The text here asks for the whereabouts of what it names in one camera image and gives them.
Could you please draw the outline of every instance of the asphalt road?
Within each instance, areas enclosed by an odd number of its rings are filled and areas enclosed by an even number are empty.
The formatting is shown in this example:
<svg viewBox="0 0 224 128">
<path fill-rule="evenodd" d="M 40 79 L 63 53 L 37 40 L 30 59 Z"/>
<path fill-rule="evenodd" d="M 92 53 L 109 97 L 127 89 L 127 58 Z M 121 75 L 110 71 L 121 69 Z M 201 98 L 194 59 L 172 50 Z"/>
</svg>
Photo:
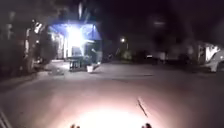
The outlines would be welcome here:
<svg viewBox="0 0 224 128">
<path fill-rule="evenodd" d="M 55 62 L 52 73 L 0 94 L 13 128 L 224 128 L 222 76 L 130 64 L 70 73 L 67 66 Z"/>
</svg>

